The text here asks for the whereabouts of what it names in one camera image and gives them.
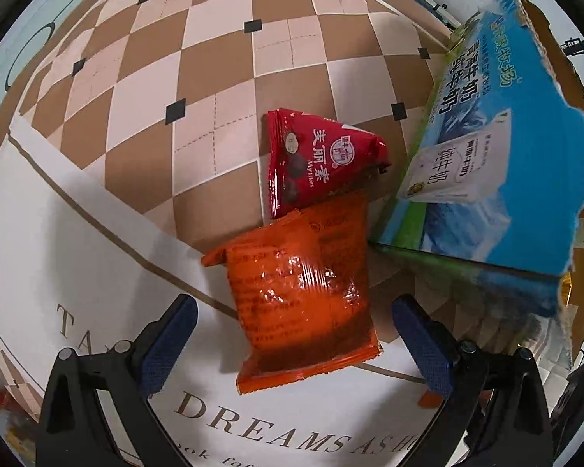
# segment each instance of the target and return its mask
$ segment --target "checkered floor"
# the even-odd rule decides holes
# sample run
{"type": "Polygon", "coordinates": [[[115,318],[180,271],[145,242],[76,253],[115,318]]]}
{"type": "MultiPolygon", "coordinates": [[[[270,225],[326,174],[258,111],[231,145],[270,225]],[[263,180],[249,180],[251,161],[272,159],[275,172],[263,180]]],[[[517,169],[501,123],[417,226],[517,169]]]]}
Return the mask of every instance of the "checkered floor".
{"type": "Polygon", "coordinates": [[[375,0],[100,0],[42,62],[20,113],[206,252],[265,221],[270,109],[382,136],[394,166],[372,196],[385,195],[444,52],[375,0]]]}

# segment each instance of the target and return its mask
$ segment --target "orange snack package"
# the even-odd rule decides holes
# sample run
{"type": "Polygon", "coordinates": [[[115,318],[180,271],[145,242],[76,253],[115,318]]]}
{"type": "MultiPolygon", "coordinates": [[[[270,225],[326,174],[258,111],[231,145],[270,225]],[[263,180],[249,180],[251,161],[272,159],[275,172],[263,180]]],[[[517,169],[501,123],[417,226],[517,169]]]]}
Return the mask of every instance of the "orange snack package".
{"type": "Polygon", "coordinates": [[[240,393],[325,374],[381,353],[368,304],[362,193],[294,210],[205,255],[227,263],[252,353],[240,393]]]}

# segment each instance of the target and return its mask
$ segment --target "red snack package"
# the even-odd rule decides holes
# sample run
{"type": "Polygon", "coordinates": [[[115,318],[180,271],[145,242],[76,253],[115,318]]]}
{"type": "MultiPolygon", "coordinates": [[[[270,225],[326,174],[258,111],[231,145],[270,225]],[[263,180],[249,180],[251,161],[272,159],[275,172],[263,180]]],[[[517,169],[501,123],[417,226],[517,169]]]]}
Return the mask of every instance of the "red snack package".
{"type": "Polygon", "coordinates": [[[380,354],[368,304],[367,204],[335,198],[242,235],[202,259],[227,262],[252,347],[237,378],[248,393],[380,354]]]}
{"type": "Polygon", "coordinates": [[[266,122],[272,219],[324,199],[365,170],[391,165],[385,142],[365,130],[289,109],[269,111],[266,122]]]}

